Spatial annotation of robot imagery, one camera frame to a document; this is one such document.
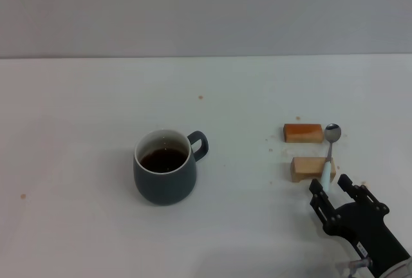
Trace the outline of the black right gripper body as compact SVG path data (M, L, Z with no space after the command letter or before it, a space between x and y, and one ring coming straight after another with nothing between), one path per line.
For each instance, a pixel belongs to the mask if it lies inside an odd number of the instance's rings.
M323 209L323 230L329 236L347 240L361 259L369 260L370 273L382 275L411 257L385 225L388 213L383 203L329 206Z

